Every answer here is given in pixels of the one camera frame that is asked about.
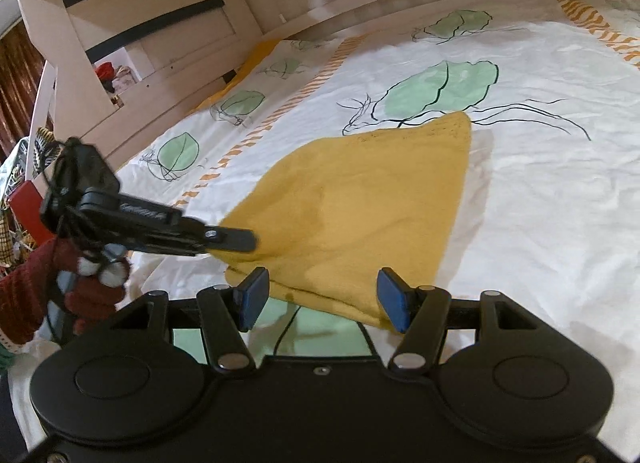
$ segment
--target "screw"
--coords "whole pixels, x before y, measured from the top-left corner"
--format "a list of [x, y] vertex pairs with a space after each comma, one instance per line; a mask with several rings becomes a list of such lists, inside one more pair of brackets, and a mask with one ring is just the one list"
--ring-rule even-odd
[[314, 369], [314, 374], [318, 377], [325, 377], [331, 372], [331, 367], [321, 366]]
[[420, 369], [427, 361], [418, 353], [400, 353], [394, 358], [398, 369]]
[[67, 463], [67, 459], [62, 454], [54, 452], [47, 457], [47, 463]]
[[249, 363], [249, 357], [242, 353], [227, 353], [218, 359], [218, 365], [227, 371], [244, 369]]

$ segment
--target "black cable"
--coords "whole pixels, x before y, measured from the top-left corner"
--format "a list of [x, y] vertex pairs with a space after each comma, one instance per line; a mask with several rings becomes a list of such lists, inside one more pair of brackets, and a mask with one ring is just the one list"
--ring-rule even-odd
[[49, 314], [49, 299], [48, 299], [48, 297], [49, 297], [49, 288], [51, 287], [51, 285], [58, 283], [57, 278], [55, 278], [55, 279], [52, 278], [51, 274], [54, 273], [53, 266], [54, 266], [54, 260], [56, 258], [56, 248], [58, 246], [58, 236], [60, 234], [60, 230], [62, 230], [62, 222], [63, 222], [63, 220], [64, 220], [64, 217], [60, 218], [60, 221], [58, 221], [58, 229], [56, 231], [56, 236], [53, 239], [53, 246], [51, 248], [51, 258], [49, 259], [48, 272], [47, 272], [47, 275], [45, 277], [45, 281], [47, 281], [45, 284], [47, 284], [47, 287], [44, 288], [45, 295], [47, 295], [47, 303], [45, 304], [45, 306], [46, 306], [45, 318], [47, 320], [47, 326], [49, 327], [49, 332], [51, 333], [52, 340], [56, 344], [58, 344], [60, 347], [62, 347], [62, 341], [58, 338], [58, 335], [56, 334], [56, 331], [53, 328], [53, 324], [51, 323], [51, 315]]
[[289, 319], [289, 322], [287, 323], [287, 325], [284, 327], [284, 330], [282, 331], [282, 333], [280, 334], [280, 337], [278, 337], [278, 340], [276, 342], [275, 347], [273, 348], [273, 355], [277, 355], [278, 354], [278, 348], [280, 347], [280, 344], [282, 344], [282, 340], [284, 339], [285, 335], [287, 334], [287, 332], [289, 331], [289, 328], [291, 328], [291, 325], [293, 324], [293, 321], [296, 319], [296, 315], [298, 314], [298, 311], [300, 311], [302, 309], [302, 306], [298, 306], [298, 309], [296, 309], [293, 312], [293, 315], [291, 315], [291, 318]]
[[[71, 174], [72, 178], [76, 179], [78, 177], [78, 161], [74, 156], [74, 144], [62, 143], [58, 140], [51, 141], [47, 143], [42, 151], [38, 151], [38, 162], [43, 163], [46, 161], [47, 155], [54, 149], [60, 149], [60, 155], [56, 160], [54, 166], [54, 178], [56, 178], [55, 173], [60, 168], [66, 169], [74, 169]], [[47, 188], [54, 196], [58, 198], [59, 201], [64, 201], [64, 196], [61, 194], [60, 190], [56, 185], [52, 183], [49, 177], [47, 177], [46, 172], [42, 172], [42, 176], [47, 185]], [[60, 228], [57, 231], [57, 234], [60, 232], [68, 232], [65, 234], [71, 242], [74, 244], [76, 249], [81, 252], [93, 251], [93, 250], [101, 250], [103, 241], [100, 240], [100, 230], [95, 224], [82, 212], [79, 212], [75, 207], [71, 205], [65, 205], [63, 211], [61, 212], [62, 217], [66, 217], [66, 230]], [[94, 239], [88, 237], [86, 234], [86, 229], [90, 229], [94, 235]]]
[[375, 356], [378, 357], [378, 350], [376, 350], [376, 345], [373, 343], [373, 340], [371, 339], [371, 335], [369, 335], [369, 332], [367, 331], [367, 328], [364, 327], [364, 324], [362, 322], [357, 322], [358, 324], [358, 328], [360, 329], [360, 332], [362, 333], [362, 336], [365, 339], [365, 342], [367, 343], [367, 346], [369, 347], [369, 351], [370, 353]]

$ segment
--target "striped fabric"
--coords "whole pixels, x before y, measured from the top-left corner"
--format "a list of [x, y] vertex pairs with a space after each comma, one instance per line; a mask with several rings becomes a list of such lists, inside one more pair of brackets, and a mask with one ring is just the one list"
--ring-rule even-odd
[[584, 28], [605, 46], [640, 69], [640, 39], [615, 31], [593, 6], [579, 0], [558, 0], [564, 14], [576, 26]]
[[229, 165], [229, 162], [231, 162], [233, 158], [239, 156], [243, 151], [257, 144], [258, 141], [264, 137], [265, 133], [269, 132], [273, 128], [273, 124], [277, 122], [281, 116], [298, 107], [306, 98], [318, 91], [318, 89], [321, 88], [336, 71], [338, 71], [338, 68], [344, 63], [349, 55], [351, 55], [358, 46], [364, 42], [366, 37], [366, 35], [362, 35], [345, 39], [344, 42], [338, 46], [334, 55], [329, 59], [318, 75], [316, 75], [306, 86], [287, 100], [276, 111], [270, 114], [260, 125], [258, 125], [258, 127], [247, 134], [246, 138], [235, 144], [216, 165], [209, 168], [208, 172], [200, 178], [193, 189], [182, 194], [181, 198], [175, 202], [174, 206], [182, 207], [189, 204], [189, 201], [200, 193], [200, 189], [205, 188], [208, 185], [207, 182], [220, 177], [222, 174], [221, 171]]
[[[34, 151], [35, 173], [42, 172], [60, 154], [58, 146], [47, 150], [47, 146], [54, 141], [55, 138], [50, 130], [43, 127], [37, 129]], [[0, 276], [3, 271], [10, 271], [18, 266], [26, 258], [29, 250], [35, 246], [33, 238], [20, 226], [8, 203], [9, 196], [24, 181], [26, 139], [20, 140], [16, 147], [18, 147], [18, 160], [10, 173], [4, 197], [0, 200]], [[17, 252], [14, 250], [17, 246], [20, 247], [18, 256], [15, 255]]]

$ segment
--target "red clothing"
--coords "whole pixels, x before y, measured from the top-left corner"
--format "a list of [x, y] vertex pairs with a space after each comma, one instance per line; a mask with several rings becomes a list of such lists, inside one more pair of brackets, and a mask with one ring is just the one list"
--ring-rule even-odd
[[[51, 239], [31, 253], [26, 263], [0, 279], [0, 343], [9, 351], [29, 342], [44, 321], [47, 284], [55, 284], [59, 271], [78, 272], [82, 257], [68, 239]], [[124, 288], [108, 287], [96, 276], [81, 277], [65, 295], [65, 306], [76, 316], [76, 332], [115, 313]]]

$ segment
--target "black line drawing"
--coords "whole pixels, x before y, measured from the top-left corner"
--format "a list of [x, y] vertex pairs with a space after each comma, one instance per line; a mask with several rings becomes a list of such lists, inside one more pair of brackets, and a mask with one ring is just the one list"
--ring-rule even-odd
[[430, 26], [414, 29], [411, 37], [414, 42], [427, 39], [443, 44], [463, 35], [479, 33], [491, 21], [491, 15], [485, 11], [456, 10]]
[[[504, 122], [533, 122], [556, 128], [567, 134], [577, 130], [591, 141], [587, 130], [574, 121], [532, 104], [549, 106], [551, 102], [528, 98], [522, 102], [495, 107], [478, 107], [498, 81], [499, 68], [490, 61], [450, 62], [444, 60], [425, 71], [405, 78], [391, 86], [379, 99], [366, 94], [365, 100], [352, 98], [350, 103], [338, 104], [356, 112], [344, 126], [347, 135], [368, 126], [397, 123], [396, 127], [417, 126], [431, 122], [443, 114], [464, 110], [476, 125], [494, 125]], [[506, 117], [510, 111], [519, 111], [517, 117]]]
[[158, 151], [149, 149], [140, 160], [151, 175], [159, 180], [174, 182], [186, 174], [200, 154], [200, 145], [188, 132], [167, 141]]
[[264, 99], [264, 94], [259, 91], [238, 91], [219, 106], [211, 106], [209, 114], [216, 121], [221, 120], [240, 126], [244, 124], [244, 120], [249, 114], [260, 107]]
[[308, 67], [299, 60], [287, 57], [274, 62], [269, 67], [258, 71], [270, 77], [278, 77], [287, 80], [291, 75], [297, 75], [308, 71]]
[[329, 43], [328, 40], [292, 40], [291, 47], [296, 51], [309, 51], [311, 49], [318, 49], [326, 46]]

